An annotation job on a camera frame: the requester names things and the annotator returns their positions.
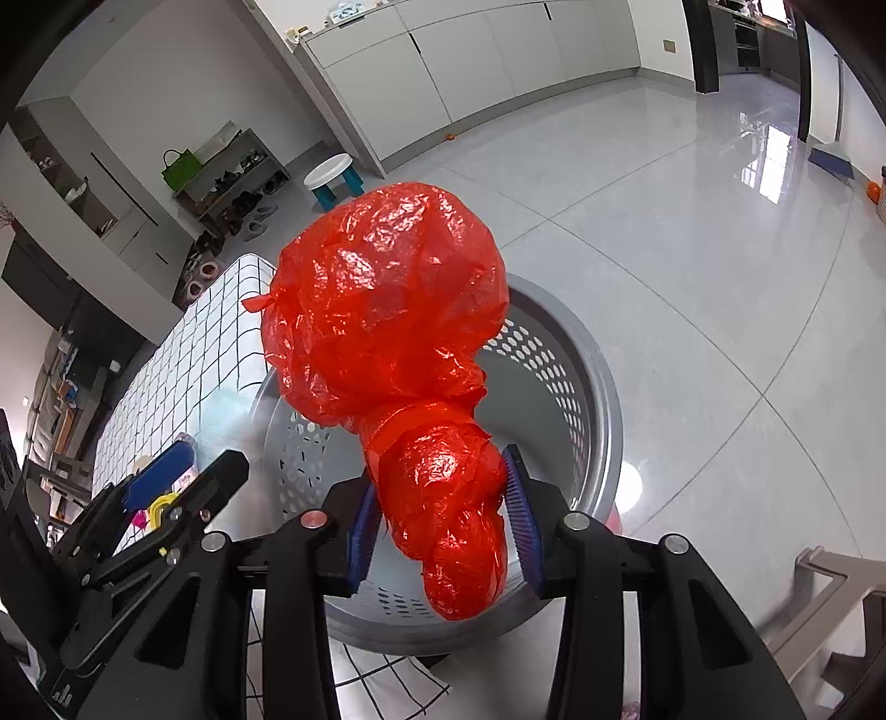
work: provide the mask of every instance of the white cabinet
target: white cabinet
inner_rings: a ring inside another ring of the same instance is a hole
[[[120,259],[154,290],[172,300],[186,255],[187,251],[181,252],[175,238],[145,218],[141,228],[120,253]]]
[[[489,10],[486,19],[517,95],[566,80],[544,3]]]
[[[379,158],[450,122],[408,34],[362,50],[326,72]]]
[[[591,0],[556,0],[548,9],[568,80],[610,70],[604,28]]]
[[[119,255],[126,249],[129,241],[141,230],[148,218],[135,205],[130,205],[117,223],[102,236],[102,242]]]
[[[400,15],[389,7],[371,12],[359,20],[351,20],[346,25],[333,27],[313,40],[308,40],[307,46],[322,67],[329,67],[370,45],[405,32],[406,26]]]
[[[640,66],[640,48],[633,29],[633,17],[627,0],[593,0],[594,12],[603,32],[609,70]]]
[[[420,27],[412,35],[453,121],[514,97],[484,13]]]

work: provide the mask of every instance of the red plastic bag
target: red plastic bag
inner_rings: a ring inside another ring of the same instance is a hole
[[[474,362],[508,308],[492,234],[451,193],[402,183],[317,220],[284,248],[264,310],[265,356],[287,402],[360,436],[400,550],[423,563],[448,620],[504,584],[504,463],[473,419]]]

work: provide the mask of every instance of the gray tile floor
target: gray tile floor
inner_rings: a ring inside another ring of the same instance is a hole
[[[886,227],[807,162],[795,93],[758,76],[721,81],[712,96],[639,78],[577,90],[388,181],[455,192],[509,271],[587,325],[624,416],[626,533],[688,536],[769,628],[806,546],[886,559]],[[271,262],[320,214],[298,180],[280,204],[246,246]],[[428,716],[543,716],[561,614],[552,604],[443,661],[435,672],[451,690]],[[630,700],[639,659],[627,616]],[[862,646],[857,616],[829,645]]]

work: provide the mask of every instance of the kitchen counter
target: kitchen counter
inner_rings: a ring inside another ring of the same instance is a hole
[[[737,18],[741,18],[742,20],[750,20],[752,23],[754,23],[755,25],[759,25],[760,27],[773,30],[776,33],[786,35],[787,37],[793,37],[795,40],[797,39],[797,33],[791,30],[790,27],[788,27],[784,23],[780,23],[778,20],[773,20],[772,18],[767,18],[766,16],[757,15],[751,12],[739,12],[737,10],[732,10],[717,3],[708,3],[708,5],[711,8],[716,8],[717,10],[728,12],[729,14],[734,15]]]
[[[755,13],[713,2],[709,6],[721,75],[762,72],[800,91],[800,50],[793,30]]]

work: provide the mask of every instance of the white wall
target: white wall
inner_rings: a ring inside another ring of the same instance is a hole
[[[628,0],[643,67],[695,80],[689,29],[681,0]],[[665,52],[664,40],[673,40],[677,52]]]
[[[6,263],[14,237],[12,227],[0,228],[0,266]],[[5,338],[0,343],[0,408],[6,411],[19,462],[27,429],[27,407],[22,398],[33,399],[31,393],[51,335],[52,328],[0,280],[0,337]]]
[[[19,105],[70,95],[101,57],[160,2],[105,0],[58,44]]]
[[[8,125],[0,133],[0,200],[86,292],[155,345],[182,317],[67,206]]]
[[[812,62],[812,115],[810,135],[823,143],[834,142],[838,106],[837,60],[834,47],[814,28],[809,28]],[[843,134],[840,142],[852,164],[872,180],[882,182],[886,165],[886,127],[864,88],[852,71],[843,66]]]
[[[226,0],[166,0],[102,57],[72,96],[144,187],[193,235],[163,182],[163,152],[196,150],[228,120],[283,163],[322,139]]]
[[[843,149],[856,168],[882,184],[882,167],[886,165],[886,126],[849,68],[846,68],[845,79]]]

